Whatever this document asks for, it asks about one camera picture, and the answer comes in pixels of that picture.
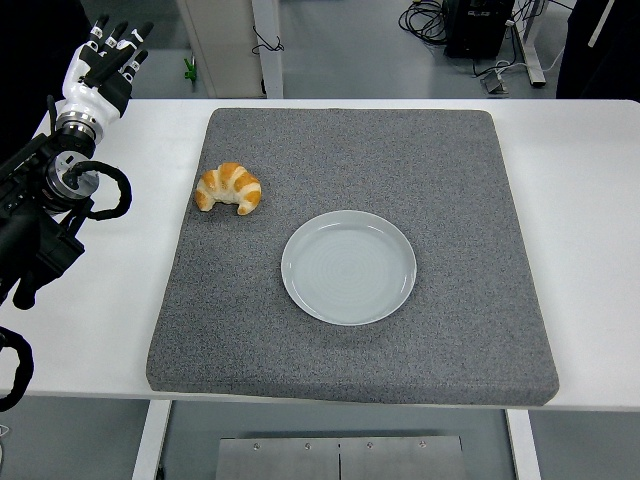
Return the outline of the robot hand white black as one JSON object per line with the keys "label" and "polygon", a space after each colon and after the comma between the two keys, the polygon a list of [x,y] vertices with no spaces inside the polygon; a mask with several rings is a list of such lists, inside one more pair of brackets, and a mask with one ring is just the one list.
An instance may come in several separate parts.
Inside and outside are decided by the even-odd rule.
{"label": "robot hand white black", "polygon": [[66,110],[104,124],[124,115],[134,78],[148,57],[143,43],[154,28],[145,22],[129,29],[126,21],[109,28],[108,22],[103,14],[91,27],[72,57],[62,89]]}

